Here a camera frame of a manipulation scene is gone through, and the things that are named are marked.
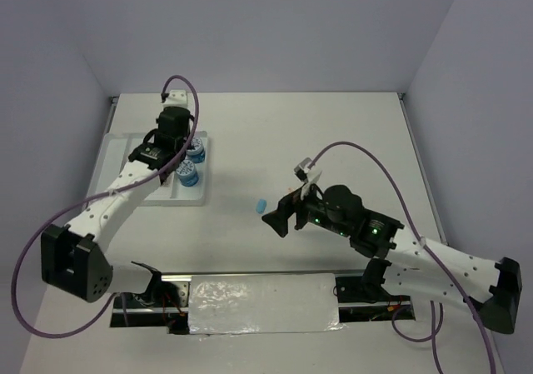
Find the light blue highlighter cap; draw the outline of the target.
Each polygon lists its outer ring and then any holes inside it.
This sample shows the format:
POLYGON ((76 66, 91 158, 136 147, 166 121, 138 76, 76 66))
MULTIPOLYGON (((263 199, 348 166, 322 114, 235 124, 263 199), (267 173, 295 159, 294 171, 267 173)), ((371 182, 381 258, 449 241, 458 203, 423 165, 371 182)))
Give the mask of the light blue highlighter cap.
POLYGON ((258 214, 264 213, 267 208, 267 201, 265 199, 259 199, 256 205, 256 212, 258 214))

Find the blue paint jar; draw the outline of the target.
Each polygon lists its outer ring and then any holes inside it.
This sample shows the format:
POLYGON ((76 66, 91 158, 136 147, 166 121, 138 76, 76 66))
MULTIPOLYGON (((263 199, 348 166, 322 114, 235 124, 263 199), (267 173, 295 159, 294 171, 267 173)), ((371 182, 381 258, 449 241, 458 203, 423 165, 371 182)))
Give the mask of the blue paint jar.
POLYGON ((206 150, 200 137, 194 137, 187 148, 187 159, 198 164, 205 161, 206 150))
POLYGON ((195 163, 190 159, 184 159, 175 170, 176 177, 184 187, 193 187, 197 184, 199 176, 195 163))

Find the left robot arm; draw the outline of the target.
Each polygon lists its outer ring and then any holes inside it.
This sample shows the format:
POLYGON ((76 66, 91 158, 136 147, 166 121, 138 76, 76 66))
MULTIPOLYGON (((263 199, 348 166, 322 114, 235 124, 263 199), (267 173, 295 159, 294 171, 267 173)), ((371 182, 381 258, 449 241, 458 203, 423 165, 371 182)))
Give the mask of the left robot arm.
POLYGON ((192 141, 192 115, 185 107, 164 107, 152 129, 128 156, 101 198, 59 227, 41 235, 42 279, 86 302, 105 293, 131 293, 144 306, 158 304, 162 274, 142 262, 110 263, 107 249, 120 227, 183 161, 192 141))

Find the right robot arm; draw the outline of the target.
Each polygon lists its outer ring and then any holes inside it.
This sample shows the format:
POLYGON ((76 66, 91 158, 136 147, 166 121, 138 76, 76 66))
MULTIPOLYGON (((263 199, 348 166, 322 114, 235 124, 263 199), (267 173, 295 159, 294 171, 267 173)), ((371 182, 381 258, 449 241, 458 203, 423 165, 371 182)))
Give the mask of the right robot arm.
POLYGON ((521 297, 517 261, 497 261, 458 251, 421 237, 400 221, 363 206, 344 185, 301 187, 285 195, 275 210, 262 216, 278 236, 295 228, 319 226, 348 239, 351 248, 369 262, 363 272, 363 293, 371 300, 409 296, 475 310, 483 326, 512 334, 521 297))

